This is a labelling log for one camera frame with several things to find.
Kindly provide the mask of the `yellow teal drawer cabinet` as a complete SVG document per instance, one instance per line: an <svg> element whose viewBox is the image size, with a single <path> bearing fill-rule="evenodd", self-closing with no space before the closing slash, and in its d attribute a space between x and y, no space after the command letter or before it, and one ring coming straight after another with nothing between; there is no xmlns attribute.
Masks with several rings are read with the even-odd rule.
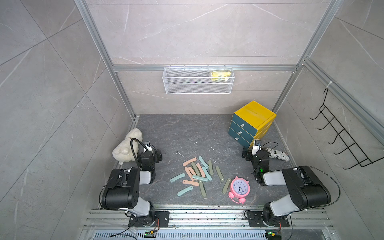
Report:
<svg viewBox="0 0 384 240"><path fill-rule="evenodd" d="M251 149L255 140L261 140L277 114L252 101L233 113L229 135L241 146Z"/></svg>

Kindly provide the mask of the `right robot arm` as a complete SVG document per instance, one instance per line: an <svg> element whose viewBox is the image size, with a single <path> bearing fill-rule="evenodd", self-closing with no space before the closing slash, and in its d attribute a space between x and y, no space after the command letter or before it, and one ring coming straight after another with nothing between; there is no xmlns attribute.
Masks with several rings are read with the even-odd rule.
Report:
<svg viewBox="0 0 384 240"><path fill-rule="evenodd" d="M266 226L274 227L291 213L331 204L331 193L311 167L270 171L269 153L263 148L254 155L251 150L243 148L242 158L252 163L252 174L259 185L285 186L288 190L284 197L264 205L262 221Z"/></svg>

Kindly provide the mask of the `olive fruit knife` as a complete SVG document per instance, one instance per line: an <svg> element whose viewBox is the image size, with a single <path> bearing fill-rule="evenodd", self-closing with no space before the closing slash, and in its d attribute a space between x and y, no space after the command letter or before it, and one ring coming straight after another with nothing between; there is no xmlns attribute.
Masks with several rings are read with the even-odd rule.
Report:
<svg viewBox="0 0 384 240"><path fill-rule="evenodd" d="M199 187L200 187L202 196L205 198L207 196L207 192L205 190L203 181L199 181Z"/></svg>
<svg viewBox="0 0 384 240"><path fill-rule="evenodd" d="M224 187L222 189L222 193L223 194L226 194L228 189L229 189L229 186L230 186L230 183L232 182L232 179L231 178L228 178L224 184Z"/></svg>
<svg viewBox="0 0 384 240"><path fill-rule="evenodd" d="M216 171L217 171L217 174L218 174L218 176L219 176L221 182L223 182L225 179L224 179L224 176L223 176L223 174L222 174L221 169L220 169L219 166L216 166Z"/></svg>
<svg viewBox="0 0 384 240"><path fill-rule="evenodd" d="M214 174L213 162L211 160L209 160L208 165L209 165L210 175L212 176Z"/></svg>

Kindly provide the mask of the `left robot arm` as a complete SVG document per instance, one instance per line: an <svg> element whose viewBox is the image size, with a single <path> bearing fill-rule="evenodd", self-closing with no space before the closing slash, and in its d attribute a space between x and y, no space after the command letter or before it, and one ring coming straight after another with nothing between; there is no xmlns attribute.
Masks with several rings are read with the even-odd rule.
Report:
<svg viewBox="0 0 384 240"><path fill-rule="evenodd" d="M140 186L155 181L155 164L163 160L162 153L149 146L137 156L139 167L112 170L99 196L101 207L109 211L126 211L143 227L160 226L154 206L140 197Z"/></svg>

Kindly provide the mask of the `olive fruit knife bottom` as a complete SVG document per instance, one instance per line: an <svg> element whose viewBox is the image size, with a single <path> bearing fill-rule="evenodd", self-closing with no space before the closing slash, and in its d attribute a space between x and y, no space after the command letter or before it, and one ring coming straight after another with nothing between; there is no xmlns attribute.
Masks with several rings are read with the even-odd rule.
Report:
<svg viewBox="0 0 384 240"><path fill-rule="evenodd" d="M207 196L207 192L205 190L203 181L199 181L199 187L200 187L202 196L205 198Z"/></svg>

